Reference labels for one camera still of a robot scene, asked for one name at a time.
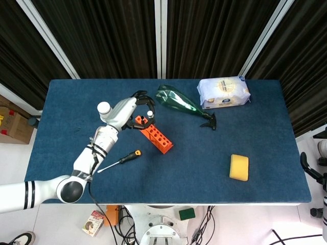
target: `black curtain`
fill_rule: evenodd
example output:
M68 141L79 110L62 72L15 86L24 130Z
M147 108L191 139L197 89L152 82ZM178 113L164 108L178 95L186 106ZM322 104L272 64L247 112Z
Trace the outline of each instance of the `black curtain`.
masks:
M153 0L32 2L81 78L157 78Z
M294 133L327 122L327 1L294 1L249 71L280 79Z
M16 1L0 1L0 83L42 109L51 79L70 78Z
M168 1L167 78L237 76L279 1Z

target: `yellow sponge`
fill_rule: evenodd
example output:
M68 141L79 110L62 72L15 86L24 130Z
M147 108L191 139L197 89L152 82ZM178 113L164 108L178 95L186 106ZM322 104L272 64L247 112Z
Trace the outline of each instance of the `yellow sponge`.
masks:
M249 178L249 158L233 154L230 158L229 177L247 181Z

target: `screwdriver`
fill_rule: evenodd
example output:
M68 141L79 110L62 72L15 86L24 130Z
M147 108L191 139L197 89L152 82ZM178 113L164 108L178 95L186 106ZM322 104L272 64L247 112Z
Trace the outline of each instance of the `screwdriver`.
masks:
M98 170L98 173L101 173L103 170L106 170L106 169L108 169L108 168L110 168L110 167L113 167L113 166L115 166L115 165L117 165L117 164L119 164L119 163L120 163L120 164L123 164L123 163L125 163L125 162L131 161L131 160L134 160L135 158L138 158L141 154L142 154L142 153L141 153L140 150L136 150L136 151L134 151L134 152L131 152L131 153L128 154L127 156L125 156L125 157L119 159L118 162L115 162L114 164L112 164L112 165L110 165L110 166L107 166L107 167L105 167L105 168L103 168L103 169L101 169L101 170Z

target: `black spray nozzle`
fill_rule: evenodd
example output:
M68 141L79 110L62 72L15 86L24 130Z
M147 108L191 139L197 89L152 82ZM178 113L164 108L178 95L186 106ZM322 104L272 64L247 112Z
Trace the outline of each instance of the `black spray nozzle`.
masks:
M215 114L213 113L211 116L208 117L204 117L204 118L207 118L209 119L208 122L200 125L200 127L210 127L212 128L213 130L216 130L216 127L217 127L217 120L216 120L216 116Z

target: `orange test tube rack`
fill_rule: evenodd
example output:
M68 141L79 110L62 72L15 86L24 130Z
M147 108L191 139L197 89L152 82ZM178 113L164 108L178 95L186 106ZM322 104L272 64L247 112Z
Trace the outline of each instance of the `orange test tube rack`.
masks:
M138 124L142 124L140 116L135 118ZM150 125L147 129L140 130L163 154L165 154L173 144L168 140L154 125Z

